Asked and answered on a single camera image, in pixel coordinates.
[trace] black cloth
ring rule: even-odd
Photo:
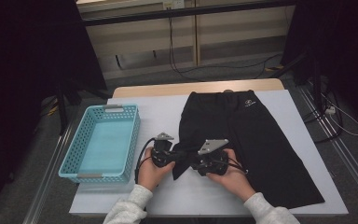
[[[191,152],[176,163],[177,179],[206,139],[228,139],[256,191],[273,206],[295,208],[323,203],[302,160],[253,91],[195,93],[186,102],[173,150]]]

